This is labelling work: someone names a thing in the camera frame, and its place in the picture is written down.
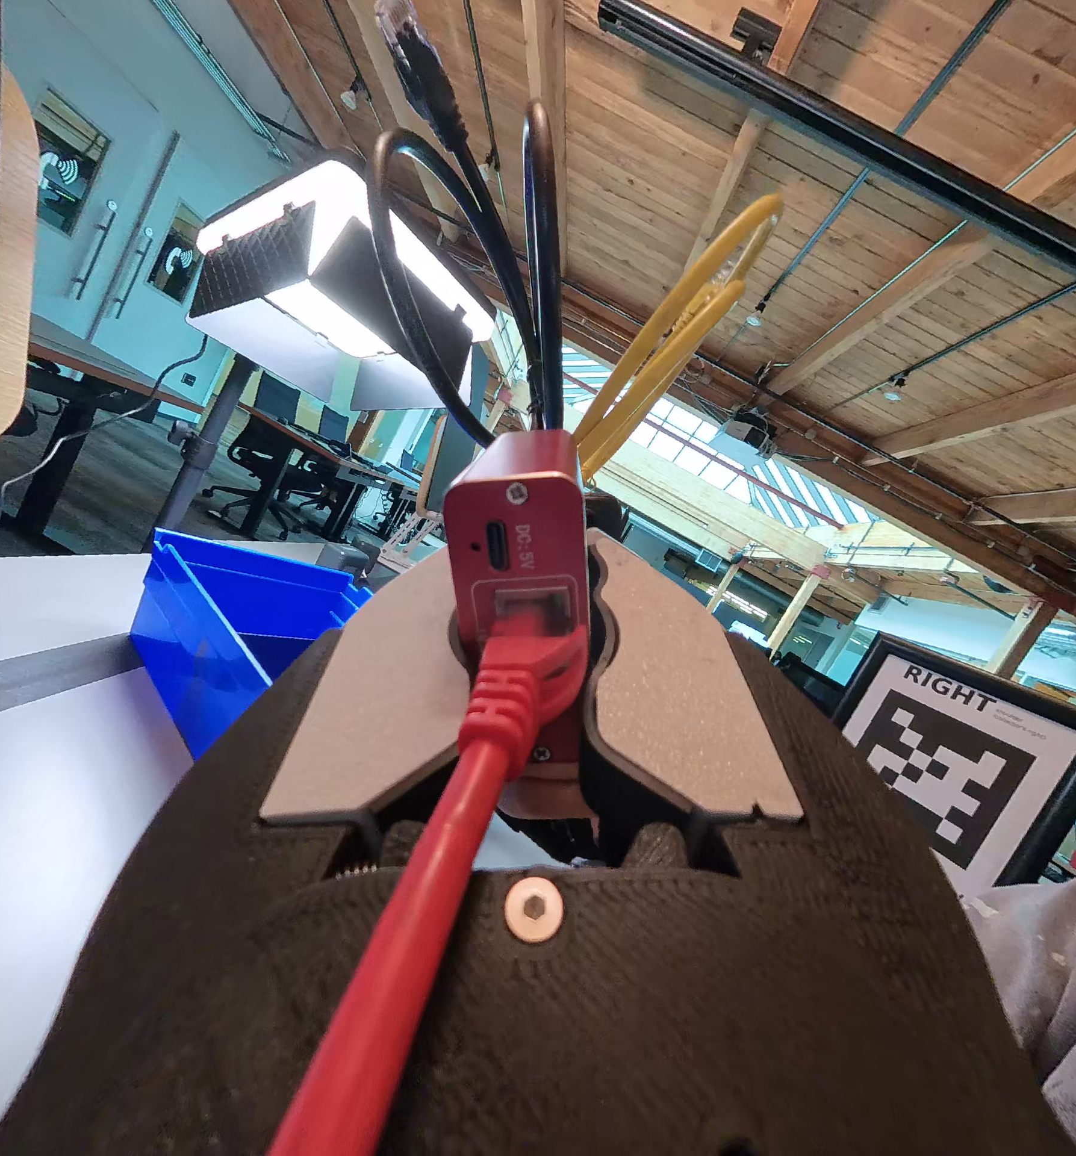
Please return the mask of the wooden top desk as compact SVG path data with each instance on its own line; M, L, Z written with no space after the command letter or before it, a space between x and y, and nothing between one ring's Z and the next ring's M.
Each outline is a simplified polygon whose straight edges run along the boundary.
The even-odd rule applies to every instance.
M63 402L45 457L14 517L19 531L34 536L47 532L97 413L150 422L161 405L204 412L202 404L156 386L153 378L37 312L30 316L27 357L27 386Z

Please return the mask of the studio light panel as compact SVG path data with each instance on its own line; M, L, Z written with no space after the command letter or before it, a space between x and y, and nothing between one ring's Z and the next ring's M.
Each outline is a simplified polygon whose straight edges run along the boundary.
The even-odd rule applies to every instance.
M328 153L212 217L187 321L328 402L344 356L373 361L372 409L443 405L417 367L373 250L362 162Z

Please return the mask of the wooden document stand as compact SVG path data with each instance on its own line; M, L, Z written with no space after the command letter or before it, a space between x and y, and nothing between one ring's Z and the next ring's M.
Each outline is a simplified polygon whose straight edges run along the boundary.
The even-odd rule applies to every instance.
M25 398L40 150L30 108L0 65L0 435Z

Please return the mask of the ceiling projector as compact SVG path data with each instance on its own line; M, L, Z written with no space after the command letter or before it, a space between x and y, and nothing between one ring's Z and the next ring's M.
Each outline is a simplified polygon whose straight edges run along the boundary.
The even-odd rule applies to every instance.
M750 469L776 454L777 437L776 424L763 412L739 406L717 426L709 447L713 453Z

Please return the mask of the black framed marker sign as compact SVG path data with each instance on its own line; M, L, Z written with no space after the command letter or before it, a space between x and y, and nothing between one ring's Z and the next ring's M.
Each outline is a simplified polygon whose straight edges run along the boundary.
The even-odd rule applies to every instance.
M1041 881L1076 824L1076 705L878 632L833 720L961 896Z

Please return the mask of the blue plastic bin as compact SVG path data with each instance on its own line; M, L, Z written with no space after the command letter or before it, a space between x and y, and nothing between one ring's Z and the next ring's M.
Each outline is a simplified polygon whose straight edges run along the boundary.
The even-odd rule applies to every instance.
M346 570L156 528L130 640L198 759L372 598Z

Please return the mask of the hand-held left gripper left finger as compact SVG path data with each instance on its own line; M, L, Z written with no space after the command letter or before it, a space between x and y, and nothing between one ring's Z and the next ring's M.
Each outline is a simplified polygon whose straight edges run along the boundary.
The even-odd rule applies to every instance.
M455 614L449 555L434 553L347 621L261 820L369 821L453 757L471 690Z

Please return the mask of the red ethernet splitter box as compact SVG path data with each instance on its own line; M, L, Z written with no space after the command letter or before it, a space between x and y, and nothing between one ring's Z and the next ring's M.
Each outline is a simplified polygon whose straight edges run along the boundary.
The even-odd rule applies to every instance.
M459 753L505 782L578 700L590 659L585 490L564 430L499 435L444 495L452 633L473 675Z

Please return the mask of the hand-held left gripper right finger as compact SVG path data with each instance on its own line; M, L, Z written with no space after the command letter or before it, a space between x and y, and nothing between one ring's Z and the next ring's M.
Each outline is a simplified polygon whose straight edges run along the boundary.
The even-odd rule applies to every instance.
M804 817L728 633L661 570L600 529L602 652L585 686L585 727L619 772L684 813Z

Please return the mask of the grey light stand pole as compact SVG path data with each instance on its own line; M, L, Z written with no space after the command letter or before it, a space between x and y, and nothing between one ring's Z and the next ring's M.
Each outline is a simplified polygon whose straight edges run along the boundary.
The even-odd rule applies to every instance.
M145 540L144 548L148 553L153 547L154 532L159 529L175 531L189 512L216 458L221 435L240 402L251 374L257 368L257 363L250 357L242 353L232 356L230 371L224 385L215 396L209 415L201 423L199 430L186 439L182 467L169 487L164 505L154 516Z

